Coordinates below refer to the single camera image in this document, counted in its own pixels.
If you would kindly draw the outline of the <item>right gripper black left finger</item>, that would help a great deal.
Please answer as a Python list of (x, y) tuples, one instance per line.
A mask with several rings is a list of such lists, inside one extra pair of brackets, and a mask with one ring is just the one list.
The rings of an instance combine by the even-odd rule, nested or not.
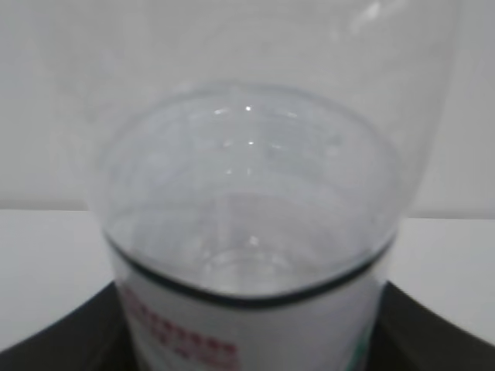
[(113, 283), (55, 324), (1, 352), (2, 370), (136, 370)]

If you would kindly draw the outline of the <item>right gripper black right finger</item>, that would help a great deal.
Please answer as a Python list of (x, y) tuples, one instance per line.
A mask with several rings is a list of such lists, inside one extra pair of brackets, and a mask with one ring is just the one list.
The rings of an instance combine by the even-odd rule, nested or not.
[(494, 371), (494, 346), (386, 285), (367, 370)]

